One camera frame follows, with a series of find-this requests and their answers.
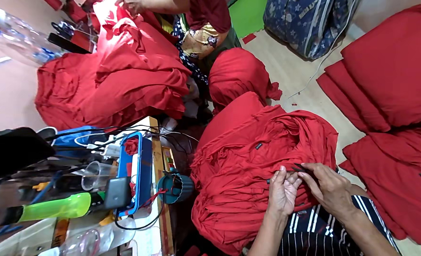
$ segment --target beige floor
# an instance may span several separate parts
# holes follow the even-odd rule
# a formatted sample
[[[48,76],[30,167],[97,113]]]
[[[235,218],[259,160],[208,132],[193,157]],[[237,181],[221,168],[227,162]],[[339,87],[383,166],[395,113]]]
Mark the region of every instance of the beige floor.
[[[316,61],[303,61],[293,54],[286,46],[276,42],[265,31],[256,32],[257,36],[248,44],[241,40],[242,47],[253,53],[266,66],[270,74],[271,81],[279,82],[283,91],[279,101],[272,101],[272,105],[280,104],[287,112],[303,109],[320,115],[326,119],[339,132],[337,142],[337,152],[335,154],[337,163],[345,160],[342,149],[353,142],[358,141],[364,134],[358,131],[350,121],[331,102],[316,83],[316,78],[323,73],[323,68],[327,67],[342,58],[340,50],[348,45],[352,40],[345,38],[341,45],[324,61],[320,71],[312,79],[309,86],[301,92],[287,99],[298,90],[304,88],[310,76],[315,73],[321,59]],[[364,187],[356,176],[344,173],[352,183]],[[421,246],[415,244],[410,239],[402,241],[396,240],[398,247],[405,256],[421,256]]]

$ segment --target stack of red shirts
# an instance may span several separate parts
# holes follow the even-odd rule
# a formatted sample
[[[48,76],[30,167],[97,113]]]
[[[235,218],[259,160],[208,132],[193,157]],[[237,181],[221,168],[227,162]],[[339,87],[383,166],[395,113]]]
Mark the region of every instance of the stack of red shirts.
[[[282,96],[278,83],[271,83],[264,64],[252,53],[242,48],[220,53],[209,73],[209,93],[214,115],[249,91],[258,94],[264,106],[266,98],[280,100]]]
[[[357,175],[397,239],[421,245],[421,128],[368,133],[344,148],[340,167]]]
[[[131,18],[115,0],[95,3],[94,11],[97,52],[65,54],[38,70],[35,104],[45,123],[64,130],[123,126],[160,113],[181,118],[191,72],[161,26]]]
[[[231,105],[244,95],[216,118],[227,110],[238,115]],[[292,170],[293,163],[318,162],[335,168],[337,135],[321,117],[302,110],[286,113],[277,105],[262,108],[201,146],[191,165],[191,178],[200,192],[192,221],[200,234],[223,252],[239,255],[261,226],[269,196],[266,180],[280,165]],[[317,204],[302,184],[294,210]]]
[[[421,5],[401,11],[342,50],[318,84],[363,132],[421,121]]]

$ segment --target green foam mat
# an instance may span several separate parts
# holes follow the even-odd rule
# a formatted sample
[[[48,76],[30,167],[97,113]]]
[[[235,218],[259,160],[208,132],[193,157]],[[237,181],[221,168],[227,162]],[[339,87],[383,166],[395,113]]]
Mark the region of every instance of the green foam mat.
[[[239,38],[264,28],[266,3],[267,0],[237,0],[230,6],[231,22]]]

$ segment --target green bottle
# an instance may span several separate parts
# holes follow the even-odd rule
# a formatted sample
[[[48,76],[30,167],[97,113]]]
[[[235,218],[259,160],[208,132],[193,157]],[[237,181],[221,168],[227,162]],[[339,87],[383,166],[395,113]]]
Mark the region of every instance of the green bottle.
[[[6,209],[5,219],[0,225],[46,218],[79,218],[90,211],[103,207],[104,192],[79,193],[65,199],[41,202],[33,205],[15,206]]]

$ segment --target striped shirt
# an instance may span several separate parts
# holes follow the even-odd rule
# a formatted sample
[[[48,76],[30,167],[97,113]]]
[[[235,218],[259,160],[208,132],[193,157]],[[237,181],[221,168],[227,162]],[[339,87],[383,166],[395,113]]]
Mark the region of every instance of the striped shirt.
[[[367,215],[400,254],[390,231],[386,228],[372,200],[359,195],[353,195],[351,198],[356,208]],[[317,205],[289,216],[277,255],[361,256],[364,254],[340,222],[323,209],[321,205]]]

